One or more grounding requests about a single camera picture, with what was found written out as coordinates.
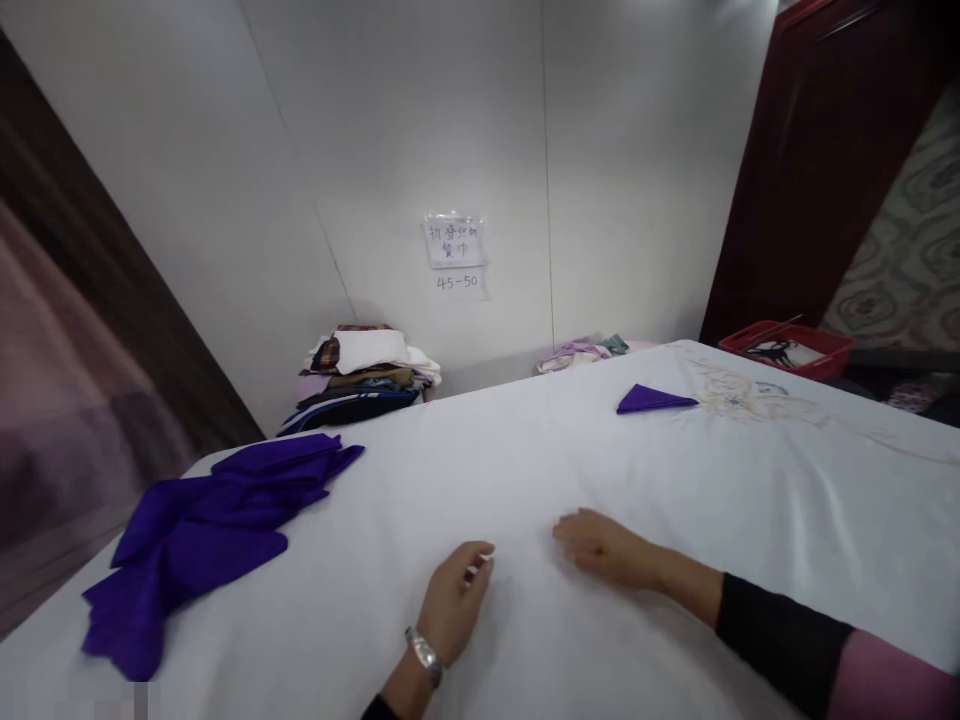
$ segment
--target pink curtain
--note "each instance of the pink curtain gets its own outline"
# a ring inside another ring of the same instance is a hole
[[[0,201],[0,638],[195,459],[151,381]]]

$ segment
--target white tablecloth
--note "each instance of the white tablecloth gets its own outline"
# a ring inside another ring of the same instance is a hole
[[[634,383],[701,405],[619,416]],[[955,429],[681,341],[340,432],[367,452],[287,552],[168,621],[152,720],[359,716],[466,539],[496,572],[431,717],[793,716],[668,601],[569,568],[550,528],[578,506],[960,667]],[[114,546],[0,646],[4,720],[133,717],[135,688],[79,650]]]

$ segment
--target red plastic crate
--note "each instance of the red plastic crate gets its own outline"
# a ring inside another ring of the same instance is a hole
[[[850,359],[850,351],[853,349],[854,344],[853,338],[848,338],[845,335],[828,333],[815,328],[803,327],[802,325],[787,325],[773,335],[761,339],[760,342],[793,340],[801,345],[805,345],[811,350],[823,353],[823,357],[819,360],[814,360],[798,368],[780,367],[763,358],[744,352],[747,348],[751,347],[756,342],[756,339],[762,336],[764,332],[779,324],[780,323],[773,320],[761,320],[738,333],[734,333],[730,337],[724,338],[720,341],[720,347],[734,355],[740,355],[748,360],[760,362],[764,365],[775,367],[777,370],[783,370],[784,372],[809,378],[810,380],[827,382],[828,380],[836,380],[840,377],[843,369],[847,366],[847,360]]]

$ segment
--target folded purple napkin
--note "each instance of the folded purple napkin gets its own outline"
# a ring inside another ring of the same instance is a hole
[[[693,398],[684,398],[679,395],[660,392],[643,385],[634,385],[626,397],[620,401],[617,415],[626,415],[644,410],[662,410],[668,407],[693,407],[699,405]]]
[[[114,553],[120,568],[83,597],[88,655],[146,681],[163,657],[164,619],[287,549],[276,532],[327,495],[327,483],[363,448],[308,435],[260,443],[221,460],[207,477],[168,480],[143,495]]]

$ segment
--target paper sign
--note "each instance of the paper sign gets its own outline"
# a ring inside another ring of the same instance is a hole
[[[427,215],[423,235],[432,268],[477,267],[486,264],[483,218],[469,215]]]
[[[434,270],[431,294],[441,302],[483,302],[490,299],[486,268]]]

